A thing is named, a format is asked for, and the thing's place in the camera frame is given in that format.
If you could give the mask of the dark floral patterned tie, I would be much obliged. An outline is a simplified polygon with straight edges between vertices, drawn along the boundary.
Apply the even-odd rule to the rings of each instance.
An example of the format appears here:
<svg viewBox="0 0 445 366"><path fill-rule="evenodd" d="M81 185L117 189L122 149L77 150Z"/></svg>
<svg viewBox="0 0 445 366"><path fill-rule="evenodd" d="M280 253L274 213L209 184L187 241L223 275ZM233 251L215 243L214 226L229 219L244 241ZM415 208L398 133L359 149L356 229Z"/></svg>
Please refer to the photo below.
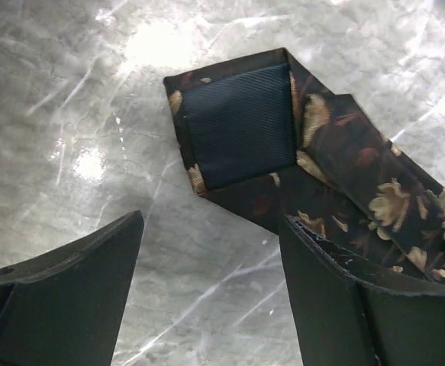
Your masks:
<svg viewBox="0 0 445 366"><path fill-rule="evenodd" d="M163 80L192 190L271 232L288 215L400 274L445 284L445 187L278 48Z"/></svg>

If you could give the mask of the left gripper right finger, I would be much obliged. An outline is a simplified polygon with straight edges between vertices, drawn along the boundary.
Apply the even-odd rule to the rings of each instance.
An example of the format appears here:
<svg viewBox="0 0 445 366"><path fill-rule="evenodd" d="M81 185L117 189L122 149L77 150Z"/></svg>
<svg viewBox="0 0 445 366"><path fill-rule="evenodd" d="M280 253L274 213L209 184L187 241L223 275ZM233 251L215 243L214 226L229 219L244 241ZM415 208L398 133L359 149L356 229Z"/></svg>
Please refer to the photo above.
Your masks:
<svg viewBox="0 0 445 366"><path fill-rule="evenodd" d="M279 243L306 365L445 365L445 285L377 265L284 217Z"/></svg>

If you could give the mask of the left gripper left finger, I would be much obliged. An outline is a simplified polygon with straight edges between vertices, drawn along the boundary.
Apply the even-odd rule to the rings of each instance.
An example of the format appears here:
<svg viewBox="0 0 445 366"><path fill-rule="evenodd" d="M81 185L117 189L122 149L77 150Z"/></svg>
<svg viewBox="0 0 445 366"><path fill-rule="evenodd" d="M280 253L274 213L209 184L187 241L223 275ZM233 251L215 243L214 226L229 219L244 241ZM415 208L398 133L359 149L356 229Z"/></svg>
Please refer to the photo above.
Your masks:
<svg viewBox="0 0 445 366"><path fill-rule="evenodd" d="M109 365L143 235L136 210L0 268L0 365Z"/></svg>

